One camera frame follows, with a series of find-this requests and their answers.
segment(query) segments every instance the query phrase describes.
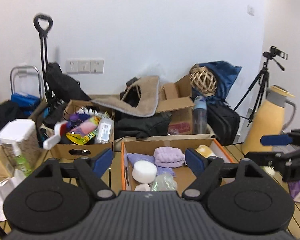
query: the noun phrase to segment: purple towel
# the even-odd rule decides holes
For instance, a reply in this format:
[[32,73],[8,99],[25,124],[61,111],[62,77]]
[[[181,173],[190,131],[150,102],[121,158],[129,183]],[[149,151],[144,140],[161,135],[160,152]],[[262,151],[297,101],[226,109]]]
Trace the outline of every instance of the purple towel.
[[178,148],[159,147],[154,150],[155,165],[164,168],[178,168],[185,164],[185,155]]
[[[127,153],[127,157],[129,159],[129,161],[131,162],[132,167],[134,167],[134,164],[137,161],[148,161],[155,165],[153,156],[139,154],[139,153]],[[170,173],[173,177],[176,176],[176,174],[173,172],[172,168],[163,168],[163,167],[157,166],[157,176],[162,173],[165,173],[165,172]]]

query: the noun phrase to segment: red label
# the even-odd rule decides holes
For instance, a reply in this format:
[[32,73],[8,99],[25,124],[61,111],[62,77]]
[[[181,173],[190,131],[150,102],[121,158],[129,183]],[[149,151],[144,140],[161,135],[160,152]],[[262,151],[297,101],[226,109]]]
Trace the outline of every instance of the red label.
[[169,129],[177,129],[179,131],[179,133],[189,132],[191,130],[190,124],[188,122],[171,124],[171,125],[169,125]]

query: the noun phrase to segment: white sponge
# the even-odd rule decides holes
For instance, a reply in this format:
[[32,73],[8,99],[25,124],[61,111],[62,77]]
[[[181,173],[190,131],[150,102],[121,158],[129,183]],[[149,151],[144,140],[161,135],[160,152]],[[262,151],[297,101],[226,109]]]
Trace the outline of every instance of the white sponge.
[[132,177],[140,183],[151,183],[157,174],[157,167],[147,161],[137,161],[134,164]]
[[137,185],[134,191],[151,191],[149,184],[140,184]]

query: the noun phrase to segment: black backpack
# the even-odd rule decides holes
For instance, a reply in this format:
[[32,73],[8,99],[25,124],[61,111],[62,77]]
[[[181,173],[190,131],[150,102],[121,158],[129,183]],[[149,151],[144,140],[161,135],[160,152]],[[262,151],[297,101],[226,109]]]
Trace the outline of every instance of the black backpack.
[[0,130],[15,119],[23,119],[26,116],[21,111],[19,105],[12,101],[6,101],[0,105]]
[[237,135],[240,116],[224,103],[207,103],[208,124],[222,146],[233,144]]
[[49,89],[58,99],[69,102],[73,100],[90,101],[90,97],[80,88],[80,82],[63,74],[58,63],[49,63],[46,66],[46,80]]

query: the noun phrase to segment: rattan ball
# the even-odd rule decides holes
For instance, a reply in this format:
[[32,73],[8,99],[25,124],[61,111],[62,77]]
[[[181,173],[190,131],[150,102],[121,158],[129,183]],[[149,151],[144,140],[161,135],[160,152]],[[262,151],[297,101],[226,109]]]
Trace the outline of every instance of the rattan ball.
[[217,89],[217,80],[207,67],[194,65],[189,72],[190,84],[205,97],[213,96]]

